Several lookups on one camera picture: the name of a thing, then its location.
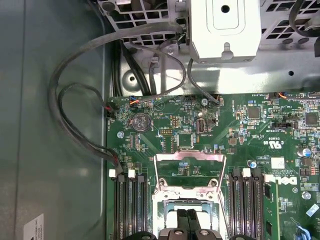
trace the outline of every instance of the label sticker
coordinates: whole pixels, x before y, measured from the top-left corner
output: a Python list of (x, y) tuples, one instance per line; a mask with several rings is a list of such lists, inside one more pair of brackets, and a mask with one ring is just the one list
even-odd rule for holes
[(306, 212), (306, 214), (311, 217), (313, 214), (315, 214), (316, 211), (318, 211), (319, 206), (317, 204), (313, 204), (312, 207)]
[(44, 214), (24, 225), (23, 240), (44, 240)]
[(272, 169), (285, 169), (285, 158), (284, 157), (272, 157), (271, 158)]

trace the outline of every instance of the cable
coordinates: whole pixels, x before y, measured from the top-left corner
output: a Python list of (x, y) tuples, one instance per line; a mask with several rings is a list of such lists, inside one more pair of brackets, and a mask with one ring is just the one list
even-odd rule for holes
[(117, 97), (122, 97), (121, 90), (121, 43), (122, 41), (117, 40), (113, 45), (113, 56), (112, 56), (112, 82), (114, 85), (114, 93)]
[(160, 51), (160, 50), (158, 50), (158, 49), (153, 49), (153, 48), (150, 48), (150, 47), (147, 47), (147, 46), (142, 46), (142, 45), (134, 44), (132, 41), (130, 42), (130, 44), (131, 44), (132, 46), (134, 46), (135, 48), (143, 49), (143, 50), (147, 50), (147, 51), (151, 51), (151, 52), (154, 52), (154, 53), (156, 53), (156, 54), (158, 54), (158, 55), (166, 56), (166, 57), (168, 57), (168, 58), (176, 61), (176, 62), (180, 65), (180, 67), (181, 67), (181, 69), (182, 69), (182, 73), (183, 73), (183, 74), (182, 74), (182, 80), (181, 80), (181, 82), (180, 82), (177, 86), (174, 86), (174, 87), (172, 87), (172, 88), (170, 88), (170, 89), (168, 89), (168, 90), (166, 90), (166, 91), (164, 91), (164, 92), (162, 92), (162, 93), (159, 93), (159, 94), (156, 94), (156, 95), (153, 95), (153, 96), (147, 96), (147, 97), (144, 97), (143, 99), (135, 100), (135, 101), (131, 102), (130, 104), (133, 104), (133, 103), (142, 103), (142, 102), (146, 102), (146, 101), (149, 101), (149, 100), (152, 100), (152, 99), (161, 98), (161, 97), (163, 97), (163, 96), (171, 93), (172, 91), (177, 90), (177, 89), (179, 89), (179, 88), (182, 87), (182, 85), (183, 85), (183, 84), (185, 83), (185, 81), (186, 81), (187, 73), (186, 73), (186, 69), (185, 69), (184, 64), (183, 64), (179, 59), (175, 58), (174, 56), (171, 56), (171, 55), (168, 54), (168, 53), (165, 53), (165, 52), (163, 52), (163, 51)]
[(289, 14), (289, 23), (291, 28), (296, 31), (301, 36), (307, 37), (307, 38), (317, 38), (320, 37), (320, 30), (313, 30), (310, 29), (308, 31), (305, 30), (299, 30), (296, 26), (296, 18), (299, 14), (300, 9), (302, 8), (305, 0), (296, 0), (295, 4), (293, 5), (290, 14)]
[(211, 96), (207, 91), (203, 90), (194, 80), (194, 78), (191, 75), (191, 70), (192, 70), (192, 64), (194, 63), (194, 60), (191, 58), (189, 63), (188, 63), (188, 78), (190, 80), (190, 82), (192, 83), (192, 85), (198, 89), (203, 95), (205, 95), (210, 101), (219, 104), (219, 101), (217, 99), (215, 99), (213, 96)]
[(99, 144), (94, 143), (93, 141), (89, 140), (74, 124), (73, 122), (67, 117), (64, 109), (63, 109), (63, 98), (65, 96), (65, 94), (72, 88), (74, 87), (79, 87), (79, 88), (84, 88), (86, 90), (90, 90), (92, 92), (95, 93), (95, 95), (98, 97), (99, 102), (101, 104), (101, 106), (105, 109), (107, 108), (106, 104), (104, 103), (104, 100), (100, 94), (100, 92), (94, 88), (93, 86), (89, 86), (86, 84), (82, 84), (82, 83), (71, 83), (68, 84), (67, 86), (65, 86), (59, 93), (58, 95), (58, 103), (59, 103), (59, 110), (61, 112), (61, 115), (63, 116), (64, 120), (67, 122), (67, 124), (69, 125), (69, 127), (72, 129), (72, 131), (79, 135), (80, 137), (84, 138), (86, 141), (88, 141), (90, 143), (90, 145), (92, 145), (94, 148), (97, 149), (103, 149), (106, 150), (108, 152), (110, 152), (112, 154), (112, 156), (116, 156), (116, 152), (112, 149), (112, 148), (108, 148)]
[[(177, 40), (178, 37), (175, 36), (173, 38), (165, 40), (163, 43), (161, 43), (158, 47), (157, 50), (161, 51), (162, 49), (168, 47), (173, 43), (174, 40)], [(156, 88), (156, 81), (155, 81), (155, 68), (157, 64), (155, 62), (151, 62), (149, 66), (149, 82), (150, 82), (150, 89), (151, 89), (151, 94), (156, 95), (157, 94), (157, 88)]]
[(286, 100), (300, 100), (300, 101), (314, 101), (320, 100), (320, 97), (293, 97), (293, 96), (285, 96), (281, 92), (278, 92), (279, 97), (286, 99)]
[(129, 52), (129, 50), (126, 48), (126, 46), (122, 41), (121, 41), (121, 49), (126, 62), (128, 63), (136, 81), (138, 82), (142, 95), (150, 96), (151, 91), (150, 91), (146, 76), (144, 74), (144, 71), (142, 71), (141, 67), (136, 62), (136, 60), (131, 55), (131, 53)]
[[(172, 22), (156, 22), (156, 23), (149, 23), (144, 24), (141, 26), (133, 27), (130, 29), (121, 29), (117, 32), (113, 32), (110, 34), (106, 34), (100, 37), (97, 37), (83, 46), (81, 46), (77, 51), (71, 53), (67, 57), (65, 57), (54, 69), (48, 86), (48, 104), (51, 110), (51, 114), (53, 118), (57, 121), (61, 129), (67, 134), (75, 143), (83, 146), (88, 151), (90, 151), (92, 154), (105, 159), (108, 162), (111, 162), (113, 165), (115, 165), (115, 162), (110, 161), (110, 155), (106, 152), (103, 152), (94, 146), (92, 146), (87, 140), (79, 136), (78, 134), (75, 134), (74, 131), (70, 128), (68, 123), (65, 121), (65, 119), (62, 116), (62, 113), (59, 109), (59, 103), (57, 99), (57, 88), (59, 86), (59, 78), (64, 71), (64, 69), (68, 66), (69, 63), (71, 63), (73, 60), (75, 60), (77, 57), (82, 55), (83, 53), (86, 53), (92, 49), (95, 49), (101, 45), (110, 43), (115, 40), (119, 40), (122, 38), (127, 38), (130, 36), (136, 36), (136, 35), (143, 35), (143, 34), (150, 34), (154, 32), (178, 32), (182, 33), (183, 29), (180, 25)], [(123, 171), (118, 159), (116, 159), (117, 163), (115, 165), (115, 170), (117, 173), (121, 173)]]

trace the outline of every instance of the black ram slot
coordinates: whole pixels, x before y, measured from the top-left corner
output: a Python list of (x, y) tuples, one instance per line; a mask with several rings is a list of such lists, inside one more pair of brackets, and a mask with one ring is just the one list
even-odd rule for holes
[(243, 177), (240, 169), (229, 173), (229, 228), (231, 235), (243, 234), (263, 240), (263, 178), (259, 169)]
[(237, 234), (236, 218), (236, 180), (232, 173), (229, 173), (229, 228), (232, 236)]
[(145, 175), (142, 183), (142, 231), (148, 231), (148, 182)]
[(255, 205), (255, 236), (257, 240), (264, 239), (264, 231), (263, 231), (263, 177), (260, 169), (255, 169), (253, 171), (253, 191), (254, 191), (254, 205)]

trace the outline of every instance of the ram slot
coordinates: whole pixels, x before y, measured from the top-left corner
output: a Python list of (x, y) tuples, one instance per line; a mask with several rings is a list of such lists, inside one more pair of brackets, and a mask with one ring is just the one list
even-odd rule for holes
[(253, 171), (252, 178), (253, 185), (253, 196), (254, 196), (254, 223), (255, 223), (255, 232), (252, 236), (257, 240), (264, 239), (264, 231), (263, 231), (263, 178), (261, 171), (259, 169), (255, 169)]
[(141, 232), (143, 229), (143, 183), (145, 181), (145, 177), (143, 175), (137, 176), (137, 184), (136, 184), (136, 219), (137, 219), (137, 231)]
[(254, 221), (254, 214), (255, 214), (255, 202), (254, 202), (254, 192), (253, 192), (253, 179), (252, 177), (246, 177), (246, 189), (245, 189), (245, 222), (246, 222), (246, 230), (243, 234), (253, 237), (253, 233), (255, 232), (255, 221)]
[(142, 183), (142, 231), (148, 231), (148, 180), (146, 175), (143, 175), (144, 182)]
[(245, 194), (244, 194), (244, 180), (242, 175), (238, 175), (237, 181), (237, 189), (238, 189), (238, 204), (237, 204), (237, 220), (238, 220), (238, 233), (237, 234), (244, 234), (246, 231), (245, 224)]
[(237, 234), (237, 212), (236, 212), (236, 180), (232, 173), (229, 173), (229, 228), (231, 236)]
[(137, 195), (138, 195), (138, 192), (137, 192), (137, 182), (136, 180), (134, 180), (132, 182), (132, 233), (136, 233), (138, 231), (137, 229), (137, 202), (138, 202), (138, 199), (137, 199)]
[(114, 239), (121, 240), (125, 237), (124, 225), (125, 225), (125, 176), (119, 175), (114, 181), (115, 193), (114, 193)]

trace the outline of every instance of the microchip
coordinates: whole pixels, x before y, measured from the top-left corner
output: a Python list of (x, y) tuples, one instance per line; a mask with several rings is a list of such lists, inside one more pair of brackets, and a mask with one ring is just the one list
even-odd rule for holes
[(259, 119), (260, 118), (260, 108), (259, 107), (249, 107), (248, 108), (249, 119)]
[(306, 113), (305, 125), (318, 125), (318, 114), (316, 112)]
[(268, 221), (265, 222), (265, 230), (270, 236), (272, 236), (272, 225)]
[(228, 142), (229, 142), (229, 145), (234, 146), (234, 145), (237, 145), (238, 140), (236, 138), (230, 138)]
[(271, 193), (270, 193), (270, 186), (269, 185), (264, 185), (264, 195), (268, 198), (268, 199), (270, 199), (270, 197), (271, 197)]
[(305, 176), (305, 175), (306, 175), (306, 170), (300, 169), (300, 176)]
[(237, 153), (237, 148), (236, 147), (229, 147), (229, 153), (230, 154), (236, 154)]
[(312, 166), (312, 158), (303, 158), (301, 159), (302, 165)]
[(184, 96), (184, 101), (185, 102), (194, 102), (197, 99), (195, 95), (187, 95)]
[(305, 175), (310, 176), (311, 175), (311, 169), (306, 169), (305, 170)]

